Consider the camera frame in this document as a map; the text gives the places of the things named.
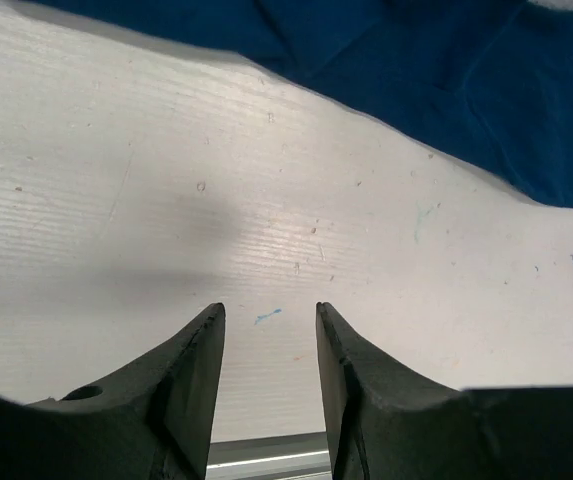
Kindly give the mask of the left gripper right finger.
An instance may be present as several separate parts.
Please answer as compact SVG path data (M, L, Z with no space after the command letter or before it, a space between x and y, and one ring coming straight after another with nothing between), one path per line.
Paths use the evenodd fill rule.
M573 387L448 388L328 303L316 339L334 478L573 479Z

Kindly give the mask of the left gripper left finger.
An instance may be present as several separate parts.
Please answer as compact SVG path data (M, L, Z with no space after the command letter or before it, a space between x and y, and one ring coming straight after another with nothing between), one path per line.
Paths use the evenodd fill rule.
M0 397L0 479L205 478L224 339L214 303L60 400Z

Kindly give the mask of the navy blue Mickey t-shirt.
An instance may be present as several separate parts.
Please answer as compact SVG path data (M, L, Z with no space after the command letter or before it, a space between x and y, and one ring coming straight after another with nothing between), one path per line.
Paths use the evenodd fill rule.
M573 208L573 1L60 1L237 53Z

